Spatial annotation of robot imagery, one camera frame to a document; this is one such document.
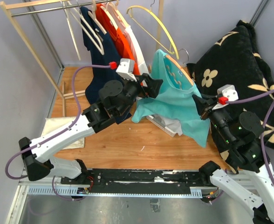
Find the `teal t shirt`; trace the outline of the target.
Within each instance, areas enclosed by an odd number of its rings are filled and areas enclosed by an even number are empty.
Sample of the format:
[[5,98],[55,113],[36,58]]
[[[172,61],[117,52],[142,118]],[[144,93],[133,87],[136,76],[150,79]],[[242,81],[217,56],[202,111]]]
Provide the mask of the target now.
[[157,50],[152,62],[151,77],[163,80],[158,96],[138,100],[131,120],[138,123],[142,118],[149,115],[177,119],[180,121],[184,135],[194,139],[201,147],[206,147],[210,121],[200,118],[192,98],[193,94],[199,97],[201,94],[195,83],[188,90],[181,90],[173,85],[164,64],[166,54],[160,49]]

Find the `orange hanger with metal hook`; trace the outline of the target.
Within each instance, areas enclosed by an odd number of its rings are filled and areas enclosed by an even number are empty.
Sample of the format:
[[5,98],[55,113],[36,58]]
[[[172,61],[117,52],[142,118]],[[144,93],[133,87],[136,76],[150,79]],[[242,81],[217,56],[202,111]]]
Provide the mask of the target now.
[[169,54],[164,56],[164,64],[170,81],[181,90],[188,90],[194,86],[193,80],[183,67]]

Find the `sheer white t shirt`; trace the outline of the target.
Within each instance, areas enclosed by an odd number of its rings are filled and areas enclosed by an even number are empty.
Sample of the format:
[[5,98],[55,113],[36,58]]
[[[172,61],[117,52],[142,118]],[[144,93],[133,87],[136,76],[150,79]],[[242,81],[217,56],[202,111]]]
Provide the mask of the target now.
[[182,127],[180,124],[180,121],[177,119],[169,119],[160,115],[156,115],[157,119],[159,121],[161,121],[161,123],[169,128],[172,132],[174,132],[175,134],[178,134],[179,136],[181,136],[183,134],[182,132]]

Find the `white pink t shirt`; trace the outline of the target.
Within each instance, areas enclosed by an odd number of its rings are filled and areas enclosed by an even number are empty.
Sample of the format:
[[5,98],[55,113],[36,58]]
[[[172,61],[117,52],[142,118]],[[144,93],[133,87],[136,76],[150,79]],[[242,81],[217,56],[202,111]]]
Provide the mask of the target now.
[[136,65],[138,66],[140,74],[147,73],[149,74],[147,65],[144,60],[144,56],[142,54],[139,43],[131,29],[131,26],[127,23],[125,18],[122,16],[120,11],[117,9],[117,5],[109,2],[106,4],[106,9],[113,16],[116,21],[117,26],[120,28],[122,34],[126,38],[129,43],[132,54],[135,58]]

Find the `yellow hanger with metal hook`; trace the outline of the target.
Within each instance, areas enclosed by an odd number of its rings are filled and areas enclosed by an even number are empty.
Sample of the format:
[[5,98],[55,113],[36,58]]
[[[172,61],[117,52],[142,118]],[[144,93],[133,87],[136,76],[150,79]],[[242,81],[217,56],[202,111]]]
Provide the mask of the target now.
[[[151,22],[156,27],[155,33],[150,31],[150,26],[146,25],[145,22],[140,22],[138,19],[140,16],[137,16],[137,13],[141,13],[141,15],[149,19],[149,23]],[[163,22],[164,0],[151,0],[149,7],[141,5],[129,6],[126,9],[126,14],[154,41],[155,50],[161,49],[176,59],[180,58],[175,41]]]

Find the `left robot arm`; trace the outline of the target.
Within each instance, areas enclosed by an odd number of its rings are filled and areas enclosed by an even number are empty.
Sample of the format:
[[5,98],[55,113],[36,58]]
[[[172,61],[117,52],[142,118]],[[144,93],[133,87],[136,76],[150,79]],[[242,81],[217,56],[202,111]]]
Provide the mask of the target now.
[[47,176],[62,176],[76,184],[84,184],[88,173],[82,160],[57,158],[57,152],[75,141],[96,134],[130,111],[137,97],[156,98],[163,83],[148,74],[121,83],[108,81],[99,91],[99,100],[79,114],[74,121],[37,139],[26,137],[19,141],[27,177],[37,181]]

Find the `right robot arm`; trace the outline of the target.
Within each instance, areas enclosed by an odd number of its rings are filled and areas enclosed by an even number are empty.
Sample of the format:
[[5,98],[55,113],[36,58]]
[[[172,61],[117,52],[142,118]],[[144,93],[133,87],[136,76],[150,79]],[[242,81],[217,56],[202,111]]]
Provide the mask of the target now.
[[213,161],[199,168],[199,182],[220,188],[237,201],[255,224],[274,224],[274,172],[264,149],[264,127],[258,116],[242,112],[232,119],[225,110],[226,97],[192,97],[201,119],[209,119],[228,147],[228,160],[249,177],[258,192],[256,196]]

